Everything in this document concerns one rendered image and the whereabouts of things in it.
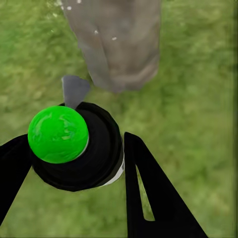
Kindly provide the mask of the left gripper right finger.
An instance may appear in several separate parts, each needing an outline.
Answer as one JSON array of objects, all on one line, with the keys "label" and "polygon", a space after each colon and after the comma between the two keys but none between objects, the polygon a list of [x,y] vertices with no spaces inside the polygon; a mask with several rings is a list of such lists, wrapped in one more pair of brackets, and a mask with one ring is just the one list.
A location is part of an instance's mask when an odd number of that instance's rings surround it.
[{"label": "left gripper right finger", "polygon": [[[124,133],[127,238],[208,238],[143,140]],[[144,219],[136,165],[155,221]]]}]

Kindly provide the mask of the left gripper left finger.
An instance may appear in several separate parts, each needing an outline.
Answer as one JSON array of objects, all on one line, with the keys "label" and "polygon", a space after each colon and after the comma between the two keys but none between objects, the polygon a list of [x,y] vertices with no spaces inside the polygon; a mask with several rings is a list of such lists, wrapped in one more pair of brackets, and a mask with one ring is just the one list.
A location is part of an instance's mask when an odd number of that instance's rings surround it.
[{"label": "left gripper left finger", "polygon": [[32,164],[28,134],[0,146],[0,226]]}]

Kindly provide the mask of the pesticide atomizer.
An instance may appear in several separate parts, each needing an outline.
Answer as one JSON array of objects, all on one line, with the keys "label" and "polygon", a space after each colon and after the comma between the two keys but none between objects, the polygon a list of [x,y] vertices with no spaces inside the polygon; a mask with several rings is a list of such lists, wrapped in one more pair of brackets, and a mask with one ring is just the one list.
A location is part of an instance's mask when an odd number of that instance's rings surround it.
[{"label": "pesticide atomizer", "polygon": [[40,111],[28,128],[34,171],[71,192],[115,182],[125,168],[118,124],[109,112],[83,102],[91,82],[76,75],[64,75],[61,82],[64,103]]}]

